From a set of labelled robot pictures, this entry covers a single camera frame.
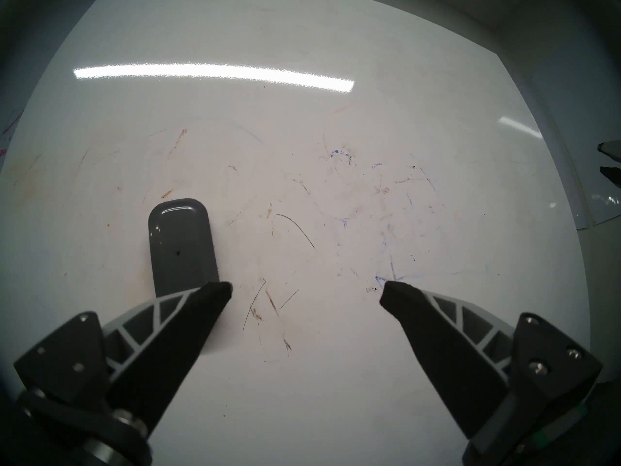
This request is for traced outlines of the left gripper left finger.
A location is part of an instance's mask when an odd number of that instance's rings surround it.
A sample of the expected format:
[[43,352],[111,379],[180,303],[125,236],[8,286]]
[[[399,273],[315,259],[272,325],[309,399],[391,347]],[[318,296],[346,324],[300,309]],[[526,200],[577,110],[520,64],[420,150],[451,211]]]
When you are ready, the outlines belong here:
[[229,282],[151,300],[102,326],[82,312],[14,362],[16,465],[152,465],[148,440],[232,297]]

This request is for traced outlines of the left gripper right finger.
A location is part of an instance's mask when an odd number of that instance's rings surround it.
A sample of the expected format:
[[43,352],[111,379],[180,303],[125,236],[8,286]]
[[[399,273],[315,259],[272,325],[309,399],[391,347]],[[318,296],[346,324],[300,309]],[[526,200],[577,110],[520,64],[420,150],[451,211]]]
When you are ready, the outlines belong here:
[[511,326],[467,301],[386,282],[380,305],[468,443],[463,465],[552,465],[588,417],[603,364],[533,312]]

